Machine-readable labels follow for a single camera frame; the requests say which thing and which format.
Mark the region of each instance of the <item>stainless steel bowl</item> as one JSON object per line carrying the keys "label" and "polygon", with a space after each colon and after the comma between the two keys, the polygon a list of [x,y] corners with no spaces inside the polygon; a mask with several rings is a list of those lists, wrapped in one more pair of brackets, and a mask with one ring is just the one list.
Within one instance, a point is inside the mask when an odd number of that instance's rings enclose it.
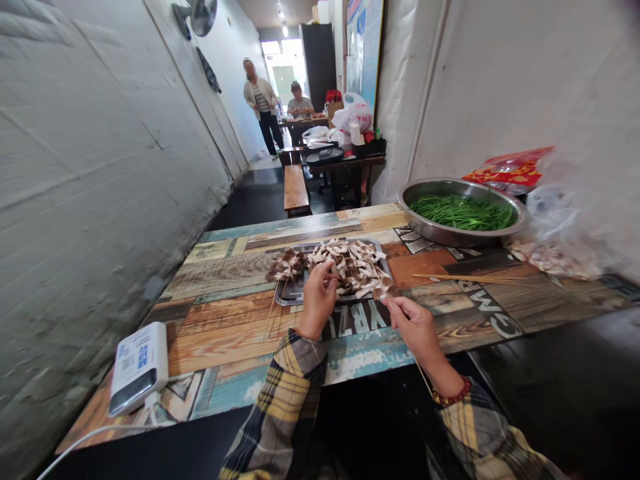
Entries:
{"label": "stainless steel bowl", "polygon": [[[413,202],[425,195],[450,195],[456,193],[463,197],[486,199],[490,203],[508,205],[517,214],[518,220],[512,226],[502,230],[476,232],[447,227],[432,222],[414,213],[409,208]],[[512,235],[524,228],[529,220],[525,206],[517,199],[510,197],[486,185],[466,180],[449,178],[421,179],[403,185],[398,192],[398,202],[405,211],[411,228],[424,238],[448,247],[474,247],[488,243],[499,237]]]}

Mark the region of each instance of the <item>charging cable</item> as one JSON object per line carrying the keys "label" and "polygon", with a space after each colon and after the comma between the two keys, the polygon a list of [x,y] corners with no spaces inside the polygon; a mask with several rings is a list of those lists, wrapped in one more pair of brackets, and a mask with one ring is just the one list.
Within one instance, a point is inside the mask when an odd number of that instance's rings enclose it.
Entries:
{"label": "charging cable", "polygon": [[[146,407],[152,406],[154,403],[157,403],[159,401],[159,399],[160,399],[160,396],[158,395],[158,392],[153,392],[147,398],[148,401],[145,402],[145,406]],[[72,446],[70,446],[68,449],[66,449],[58,458],[56,458],[56,460],[54,460],[50,464],[50,466],[48,466],[48,468],[46,470],[44,470],[44,472],[42,472],[42,474],[40,474],[40,476],[37,478],[37,480],[43,480],[43,478],[45,478],[48,474],[50,474],[51,470],[53,470],[55,468],[55,466],[58,463],[60,463],[64,457],[66,457],[68,454],[70,454],[74,448],[76,448],[78,445],[80,445],[85,440],[90,439],[92,436],[97,435],[98,433],[101,433],[101,432],[104,432],[104,431],[109,431],[109,430],[154,430],[156,428],[168,427],[170,425],[175,425],[175,423],[174,422],[161,422],[161,423],[157,423],[156,425],[108,425],[106,427],[98,428],[98,429],[86,434],[80,440],[74,442],[72,444]]]}

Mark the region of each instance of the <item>bracelet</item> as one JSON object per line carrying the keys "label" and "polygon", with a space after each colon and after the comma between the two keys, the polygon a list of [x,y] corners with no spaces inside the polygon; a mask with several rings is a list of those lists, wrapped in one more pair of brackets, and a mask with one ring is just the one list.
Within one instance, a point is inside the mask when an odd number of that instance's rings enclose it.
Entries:
{"label": "bracelet", "polygon": [[462,391],[460,393],[452,397],[443,397],[442,395],[440,395],[438,392],[434,390],[433,393],[431,394],[433,401],[436,402],[438,405],[444,405],[448,407],[449,405],[458,403],[460,400],[466,397],[469,394],[469,391],[471,390],[471,380],[466,378],[464,375],[461,375],[461,377],[465,381],[465,386],[464,388],[462,388]]}

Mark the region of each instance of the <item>plaid sleeve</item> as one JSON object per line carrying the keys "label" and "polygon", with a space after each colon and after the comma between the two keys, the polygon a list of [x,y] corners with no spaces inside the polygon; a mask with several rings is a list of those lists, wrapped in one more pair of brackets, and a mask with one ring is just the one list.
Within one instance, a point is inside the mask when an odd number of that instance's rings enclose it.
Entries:
{"label": "plaid sleeve", "polygon": [[471,380],[469,394],[441,408],[449,442],[471,478],[566,479],[544,455],[533,450],[520,430],[509,425],[488,394]]}
{"label": "plaid sleeve", "polygon": [[293,329],[282,338],[249,418],[225,459],[220,479],[302,476],[327,352]]}

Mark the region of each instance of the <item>white cardigan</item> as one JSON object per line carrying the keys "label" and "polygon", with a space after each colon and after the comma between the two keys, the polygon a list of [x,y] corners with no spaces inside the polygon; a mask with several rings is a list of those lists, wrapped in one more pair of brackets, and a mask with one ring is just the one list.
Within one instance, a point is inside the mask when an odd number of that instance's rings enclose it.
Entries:
{"label": "white cardigan", "polygon": [[[275,96],[275,92],[273,91],[273,88],[268,81],[258,77],[256,81],[256,87],[258,87],[260,92],[262,92],[262,94],[265,96],[267,102],[274,105],[278,103],[278,97]],[[247,104],[249,104],[249,106],[252,108],[255,117],[260,120],[260,111],[253,108],[253,106],[255,105],[255,97],[253,96],[253,85],[250,81],[245,83],[245,100],[247,101]],[[275,108],[271,109],[271,114],[276,115]]]}

